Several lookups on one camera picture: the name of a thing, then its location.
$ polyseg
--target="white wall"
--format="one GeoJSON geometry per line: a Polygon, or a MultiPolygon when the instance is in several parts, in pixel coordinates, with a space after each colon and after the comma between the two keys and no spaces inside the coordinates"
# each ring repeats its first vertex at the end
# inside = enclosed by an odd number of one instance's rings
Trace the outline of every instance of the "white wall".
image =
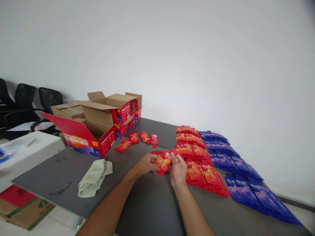
{"type": "Polygon", "coordinates": [[[226,136],[276,193],[315,205],[308,1],[0,3],[0,77],[140,93],[143,117],[226,136]]]}

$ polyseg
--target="light green cloth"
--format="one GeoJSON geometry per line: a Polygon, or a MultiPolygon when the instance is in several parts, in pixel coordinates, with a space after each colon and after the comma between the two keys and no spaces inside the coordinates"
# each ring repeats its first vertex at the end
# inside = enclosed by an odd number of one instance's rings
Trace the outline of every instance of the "light green cloth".
{"type": "Polygon", "coordinates": [[[94,197],[100,189],[106,175],[113,172],[113,164],[104,159],[96,160],[79,183],[78,196],[81,198],[94,197]]]}

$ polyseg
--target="hand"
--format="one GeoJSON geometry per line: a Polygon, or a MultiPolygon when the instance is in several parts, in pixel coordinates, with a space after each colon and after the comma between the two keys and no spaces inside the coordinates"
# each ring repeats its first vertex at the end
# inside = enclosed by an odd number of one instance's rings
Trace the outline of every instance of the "hand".
{"type": "Polygon", "coordinates": [[[187,164],[181,155],[175,156],[171,152],[172,161],[172,171],[171,171],[171,184],[175,191],[181,186],[187,186],[186,184],[186,174],[187,174],[187,164]]]}
{"type": "Polygon", "coordinates": [[[156,174],[158,170],[158,165],[153,164],[157,160],[158,156],[156,154],[145,154],[140,161],[132,168],[135,171],[136,175],[139,177],[153,171],[156,174]]]}

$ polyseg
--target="baseboard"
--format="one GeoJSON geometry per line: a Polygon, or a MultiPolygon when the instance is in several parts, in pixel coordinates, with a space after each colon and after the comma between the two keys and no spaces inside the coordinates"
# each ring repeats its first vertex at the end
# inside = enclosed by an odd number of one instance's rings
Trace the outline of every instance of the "baseboard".
{"type": "Polygon", "coordinates": [[[295,207],[299,207],[299,208],[302,208],[302,209],[305,209],[305,210],[308,210],[308,211],[311,211],[311,212],[315,212],[315,206],[314,205],[311,205],[311,204],[308,204],[308,203],[304,203],[304,202],[300,202],[298,200],[295,200],[295,199],[292,199],[292,198],[288,198],[288,197],[285,197],[285,196],[282,196],[282,195],[279,195],[279,194],[276,194],[276,196],[283,203],[287,203],[287,204],[290,204],[290,205],[295,206],[295,207]]]}

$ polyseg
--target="tile floor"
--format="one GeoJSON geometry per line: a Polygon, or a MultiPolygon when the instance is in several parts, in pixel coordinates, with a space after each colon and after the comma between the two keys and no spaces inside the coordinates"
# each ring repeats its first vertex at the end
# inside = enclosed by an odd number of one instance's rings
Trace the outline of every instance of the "tile floor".
{"type": "MultiPolygon", "coordinates": [[[[304,224],[308,230],[315,235],[315,213],[295,206],[286,204],[291,212],[304,224]]],[[[25,230],[18,226],[0,220],[1,236],[73,236],[79,229],[73,229],[72,225],[75,215],[56,207],[45,219],[43,219],[32,231],[25,230]]]]}

